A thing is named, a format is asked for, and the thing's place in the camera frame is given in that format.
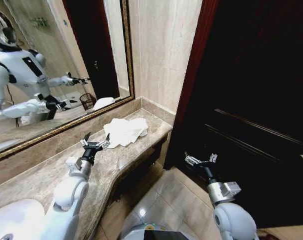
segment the countertop edge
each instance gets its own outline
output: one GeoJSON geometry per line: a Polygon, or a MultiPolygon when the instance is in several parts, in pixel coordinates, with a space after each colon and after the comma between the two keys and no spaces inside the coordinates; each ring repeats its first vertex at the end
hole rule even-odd
{"type": "Polygon", "coordinates": [[[98,212],[96,213],[95,217],[94,217],[94,220],[92,221],[92,223],[90,224],[90,227],[85,235],[85,237],[83,238],[84,240],[90,240],[91,237],[93,236],[93,234],[95,233],[95,228],[97,227],[98,223],[100,222],[101,218],[102,218],[102,215],[103,215],[103,212],[105,210],[105,207],[107,205],[107,202],[108,200],[110,199],[111,197],[111,192],[112,192],[112,189],[114,187],[114,184],[117,182],[117,179],[120,178],[132,165],[135,164],[135,162],[137,160],[140,159],[140,157],[144,154],[144,152],[153,147],[155,144],[157,144],[162,138],[166,137],[166,135],[168,135],[168,133],[170,131],[172,131],[172,127],[166,131],[157,141],[155,141],[154,143],[150,144],[149,146],[147,146],[143,151],[141,151],[139,154],[137,154],[133,159],[132,161],[130,161],[129,163],[127,163],[122,169],[120,169],[118,172],[115,173],[115,175],[112,177],[111,181],[110,181],[110,184],[108,185],[108,189],[103,197],[103,200],[100,204],[100,207],[99,207],[99,210],[98,212]]]}

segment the gold mirror frame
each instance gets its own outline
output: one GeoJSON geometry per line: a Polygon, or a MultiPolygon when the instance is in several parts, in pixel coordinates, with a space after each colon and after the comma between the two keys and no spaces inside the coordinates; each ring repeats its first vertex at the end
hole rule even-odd
{"type": "Polygon", "coordinates": [[[99,109],[99,110],[91,112],[85,116],[81,116],[71,122],[63,124],[54,130],[44,133],[43,135],[36,136],[33,139],[27,140],[23,143],[19,143],[18,145],[12,146],[9,149],[4,149],[3,151],[0,151],[0,161],[3,159],[6,159],[12,155],[15,155],[16,153],[19,153],[33,145],[39,144],[39,143],[41,143],[55,135],[58,135],[68,129],[71,129],[77,125],[83,124],[88,120],[91,120],[99,115],[102,115],[112,109],[115,109],[115,108],[135,99],[134,71],[133,71],[133,59],[132,59],[132,41],[131,41],[130,16],[129,16],[129,7],[128,6],[129,6],[128,0],[120,0],[130,96],[128,96],[125,99],[122,99],[118,102],[115,102],[111,105],[108,105],[108,106],[104,107],[103,109],[99,109]]]}

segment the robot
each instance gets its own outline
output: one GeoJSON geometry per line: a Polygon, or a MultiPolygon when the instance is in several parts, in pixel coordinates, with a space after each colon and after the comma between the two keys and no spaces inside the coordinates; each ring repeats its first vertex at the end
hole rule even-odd
{"type": "MultiPolygon", "coordinates": [[[[102,142],[88,142],[90,133],[80,140],[84,148],[82,157],[69,157],[66,164],[69,176],[57,185],[53,200],[45,215],[44,223],[32,239],[38,240],[73,240],[79,222],[79,212],[85,199],[89,184],[88,179],[94,165],[95,155],[110,144],[110,135],[102,142]]],[[[186,154],[185,162],[201,170],[206,177],[208,194],[214,206],[213,218],[220,231],[222,240],[259,240],[256,224],[251,215],[241,206],[231,203],[241,191],[236,182],[218,181],[209,168],[209,163],[216,161],[217,155],[209,161],[200,161],[186,154]]],[[[195,240],[187,233],[170,231],[157,224],[134,226],[122,240],[195,240]]]]}
{"type": "Polygon", "coordinates": [[[56,186],[43,225],[32,239],[74,239],[79,222],[79,212],[88,192],[88,179],[94,165],[95,155],[110,145],[109,134],[102,142],[88,142],[90,134],[88,133],[80,140],[85,149],[82,157],[67,159],[69,176],[56,186]]]}
{"type": "Polygon", "coordinates": [[[57,109],[68,110],[66,102],[51,95],[50,87],[87,84],[87,78],[62,77],[49,79],[44,70],[45,57],[35,50],[23,50],[16,44],[16,34],[10,20],[0,12],[0,121],[26,115],[48,113],[53,119],[57,109]],[[4,88],[12,84],[21,89],[30,100],[2,109],[4,88]]]}

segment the white sink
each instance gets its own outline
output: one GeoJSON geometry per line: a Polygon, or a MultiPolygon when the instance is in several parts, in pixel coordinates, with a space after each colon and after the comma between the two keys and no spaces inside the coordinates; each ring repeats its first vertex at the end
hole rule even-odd
{"type": "Polygon", "coordinates": [[[0,208],[0,240],[31,239],[44,216],[42,204],[34,199],[16,201],[0,208]]]}

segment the marble countertop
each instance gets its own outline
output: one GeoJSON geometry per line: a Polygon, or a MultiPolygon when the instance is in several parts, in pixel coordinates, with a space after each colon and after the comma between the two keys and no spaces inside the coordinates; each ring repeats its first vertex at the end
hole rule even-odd
{"type": "MultiPolygon", "coordinates": [[[[148,134],[139,137],[127,147],[117,146],[104,149],[95,157],[91,169],[89,190],[79,213],[79,224],[75,239],[89,239],[101,219],[113,185],[119,177],[128,173],[138,163],[141,156],[171,131],[172,126],[158,117],[140,109],[125,119],[145,118],[148,134]]],[[[100,142],[105,139],[105,132],[99,131],[90,136],[89,141],[100,142]]],[[[36,199],[47,211],[56,185],[68,176],[65,165],[68,157],[81,157],[84,150],[80,143],[75,144],[57,155],[43,161],[29,170],[15,176],[0,185],[0,208],[23,199],[36,199]]]]}

